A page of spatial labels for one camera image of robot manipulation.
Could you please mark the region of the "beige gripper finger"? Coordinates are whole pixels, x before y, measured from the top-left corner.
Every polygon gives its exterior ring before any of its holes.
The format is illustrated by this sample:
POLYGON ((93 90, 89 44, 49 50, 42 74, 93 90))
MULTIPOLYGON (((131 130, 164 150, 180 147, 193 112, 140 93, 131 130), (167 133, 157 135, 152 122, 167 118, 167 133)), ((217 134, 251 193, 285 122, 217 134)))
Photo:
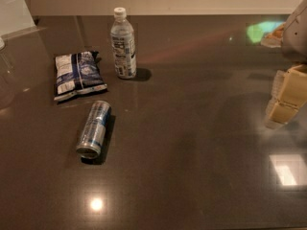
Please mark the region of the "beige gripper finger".
POLYGON ((307 65, 278 70, 272 83, 272 98, 265 116, 265 126, 277 129, 288 124, 307 103, 307 65))

